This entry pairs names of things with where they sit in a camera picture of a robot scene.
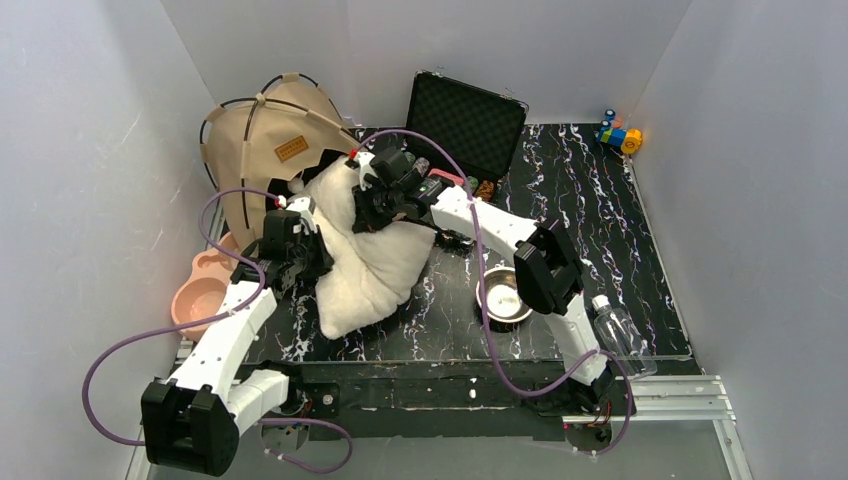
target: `white plush blanket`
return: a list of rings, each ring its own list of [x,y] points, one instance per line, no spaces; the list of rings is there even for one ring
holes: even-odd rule
[[[354,235],[351,188],[357,183],[357,173],[342,158],[302,192],[315,200],[315,220],[335,260],[316,287],[321,333],[331,340],[379,322],[409,299],[435,235],[406,222]]]

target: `leather label patch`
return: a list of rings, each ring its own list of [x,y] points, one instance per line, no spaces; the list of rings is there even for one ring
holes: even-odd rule
[[[301,135],[294,140],[286,142],[275,148],[274,153],[277,154],[277,158],[280,159],[280,163],[285,163],[293,156],[298,153],[303,153],[307,149],[309,149],[309,144],[306,143],[306,139],[303,138],[303,135]]]

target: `marble surface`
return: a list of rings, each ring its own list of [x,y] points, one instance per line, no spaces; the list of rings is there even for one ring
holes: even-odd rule
[[[594,139],[595,125],[527,125],[512,167],[495,197],[498,206],[531,218],[562,216],[586,265],[586,299],[605,294],[623,306],[661,356],[691,356],[631,171],[622,156]],[[386,136],[377,148],[396,138]],[[503,264],[495,253],[489,267]],[[318,328],[314,285],[286,294],[258,333],[247,361],[388,362],[488,358],[474,300],[475,253],[434,248],[409,302],[382,322],[329,341]],[[559,352],[536,314],[496,333],[506,360],[549,360]]]

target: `plastic bottle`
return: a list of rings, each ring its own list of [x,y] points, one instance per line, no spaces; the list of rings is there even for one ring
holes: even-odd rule
[[[648,342],[642,338],[630,315],[620,308],[612,308],[605,295],[593,298],[592,306],[598,314],[595,330],[601,343],[622,360],[627,376],[634,380],[657,373],[657,362],[651,357]]]

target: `beige tent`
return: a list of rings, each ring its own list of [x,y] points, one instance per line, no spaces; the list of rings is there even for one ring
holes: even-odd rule
[[[268,91],[277,80],[280,84]],[[358,143],[324,90],[297,73],[272,79],[256,97],[222,103],[200,127],[200,151],[218,191],[268,190],[272,179],[292,180],[318,167],[325,151],[347,153]],[[262,236],[265,198],[234,193],[222,204],[240,249]]]

